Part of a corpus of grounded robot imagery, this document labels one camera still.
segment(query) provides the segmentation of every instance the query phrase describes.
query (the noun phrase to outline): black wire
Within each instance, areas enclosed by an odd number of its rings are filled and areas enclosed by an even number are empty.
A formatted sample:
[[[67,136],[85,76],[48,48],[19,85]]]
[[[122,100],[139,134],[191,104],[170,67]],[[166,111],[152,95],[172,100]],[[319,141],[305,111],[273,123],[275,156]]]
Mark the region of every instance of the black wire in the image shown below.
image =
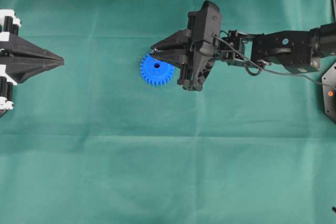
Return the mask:
[[[256,73],[252,73],[252,72],[250,71],[250,69],[248,68],[248,65],[247,65],[247,64],[244,65],[244,68],[245,68],[246,72],[247,72],[250,76],[258,76],[258,75],[260,75],[260,73],[262,72],[262,70],[259,68],[259,69],[258,69],[258,72],[256,72]]]
[[[221,34],[221,33],[225,33],[227,36],[229,36],[229,34],[228,34],[226,31],[221,30],[221,31],[219,32],[219,34]]]
[[[299,74],[299,73],[280,73],[280,72],[275,72],[275,71],[272,71],[272,70],[268,70],[268,69],[265,69],[265,68],[262,68],[261,66],[259,66],[258,64],[254,63],[253,61],[251,61],[249,58],[247,58],[245,55],[243,55],[241,52],[237,51],[236,49],[234,49],[228,42],[226,42],[225,40],[219,38],[218,36],[216,35],[213,35],[213,37],[215,39],[218,39],[220,40],[221,42],[223,42],[224,44],[226,44],[233,52],[235,52],[236,54],[238,54],[239,56],[243,57],[246,61],[250,62],[253,66],[255,66],[256,68],[258,68],[260,71],[265,71],[265,72],[269,72],[269,73],[273,73],[273,74],[277,74],[279,76],[294,76],[294,77],[301,77],[301,78],[306,78],[312,82],[314,82],[315,84],[317,85],[321,85],[321,86],[326,86],[326,87],[329,87],[333,90],[336,91],[336,87],[332,86],[332,85],[329,85],[329,84],[325,84],[325,83],[322,83],[322,82],[319,82],[319,81],[315,81],[313,79],[311,79],[310,77],[308,76],[305,76],[304,74]]]

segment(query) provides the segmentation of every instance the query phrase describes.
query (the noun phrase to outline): metal bracket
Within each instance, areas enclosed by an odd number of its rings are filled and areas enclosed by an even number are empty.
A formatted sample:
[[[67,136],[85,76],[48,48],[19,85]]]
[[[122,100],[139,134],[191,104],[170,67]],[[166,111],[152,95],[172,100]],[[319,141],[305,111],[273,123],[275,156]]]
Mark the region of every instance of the metal bracket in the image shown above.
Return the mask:
[[[322,76],[322,83],[336,87],[336,62]],[[324,110],[327,116],[336,123],[336,91],[323,86]]]

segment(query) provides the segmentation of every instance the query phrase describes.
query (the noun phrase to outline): green cloth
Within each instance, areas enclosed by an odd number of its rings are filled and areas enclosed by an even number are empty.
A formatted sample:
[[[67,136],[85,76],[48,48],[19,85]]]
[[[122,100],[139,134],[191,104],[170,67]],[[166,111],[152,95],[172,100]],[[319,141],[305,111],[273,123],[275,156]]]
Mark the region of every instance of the green cloth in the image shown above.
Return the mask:
[[[178,71],[164,87],[142,80],[150,46],[203,1],[0,0],[23,38],[66,61],[16,87],[0,120],[0,223],[335,223],[321,87],[222,62],[202,92],[183,91]],[[210,1],[224,30],[332,22],[330,0]]]

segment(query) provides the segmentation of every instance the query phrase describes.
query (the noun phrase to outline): plastic gear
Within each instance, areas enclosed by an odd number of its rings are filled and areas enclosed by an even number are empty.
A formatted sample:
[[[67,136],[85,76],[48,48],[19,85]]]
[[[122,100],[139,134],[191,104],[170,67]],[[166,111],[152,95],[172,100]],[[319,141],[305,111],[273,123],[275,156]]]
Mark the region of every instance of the plastic gear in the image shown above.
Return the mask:
[[[154,59],[149,54],[142,58],[140,63],[142,78],[150,85],[163,86],[172,80],[174,66]]]

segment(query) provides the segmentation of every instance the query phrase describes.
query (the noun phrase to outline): robotic arm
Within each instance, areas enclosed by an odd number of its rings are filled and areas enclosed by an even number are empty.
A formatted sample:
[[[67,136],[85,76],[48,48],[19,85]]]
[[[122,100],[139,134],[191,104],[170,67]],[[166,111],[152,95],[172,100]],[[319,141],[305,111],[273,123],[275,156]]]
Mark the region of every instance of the robotic arm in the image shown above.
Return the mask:
[[[20,27],[13,10],[0,10],[0,118],[14,108],[14,86],[64,65],[62,57],[19,37]]]
[[[180,68],[177,84],[183,89],[201,91],[216,60],[244,67],[252,76],[263,70],[277,73],[266,67],[281,64],[290,72],[283,75],[291,75],[320,71],[321,58],[336,55],[336,24],[267,35],[229,31],[221,38],[221,21],[218,6],[205,1],[201,10],[189,12],[187,29],[154,44],[151,56]],[[251,59],[244,55],[249,42]]]

